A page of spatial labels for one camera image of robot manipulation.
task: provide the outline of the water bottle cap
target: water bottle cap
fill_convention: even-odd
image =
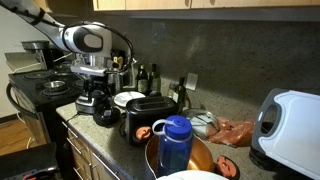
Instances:
[[[164,131],[167,136],[175,140],[184,140],[190,137],[192,133],[192,125],[190,121],[182,116],[174,115],[167,118],[167,121],[173,123],[166,123]]]

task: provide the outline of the black toaster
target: black toaster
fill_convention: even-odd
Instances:
[[[152,137],[151,129],[153,123],[159,119],[166,119],[171,115],[177,114],[178,106],[169,97],[144,97],[128,101],[126,113],[126,140],[130,145],[139,146],[146,144],[148,139]],[[137,133],[141,129],[148,134],[142,139],[137,137]]]

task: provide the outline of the oven door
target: oven door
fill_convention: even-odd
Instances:
[[[12,97],[11,89],[13,89],[17,102]],[[7,97],[10,103],[22,114],[22,118],[25,121],[29,132],[34,138],[34,145],[39,146],[50,143],[43,114],[41,112],[35,112],[34,105],[28,100],[23,92],[9,83],[7,86]]]

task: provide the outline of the oven handle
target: oven handle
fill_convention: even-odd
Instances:
[[[38,117],[37,117],[37,115],[36,115],[35,113],[32,113],[32,112],[24,109],[24,108],[21,107],[18,103],[16,103],[15,100],[13,100],[13,98],[12,98],[12,96],[11,96],[11,91],[10,91],[11,88],[12,88],[12,85],[9,83],[9,84],[7,85],[6,93],[7,93],[7,97],[8,97],[8,99],[9,99],[10,103],[11,103],[18,111],[20,111],[21,113],[24,113],[24,114],[26,114],[26,115],[28,115],[28,116],[30,116],[30,117],[33,117],[33,118],[37,119]]]

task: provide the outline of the blue water bottle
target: blue water bottle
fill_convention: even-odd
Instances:
[[[155,127],[161,123],[164,123],[162,131],[155,131]],[[193,145],[190,121],[174,115],[166,120],[157,120],[152,130],[159,136],[157,177],[187,170]]]

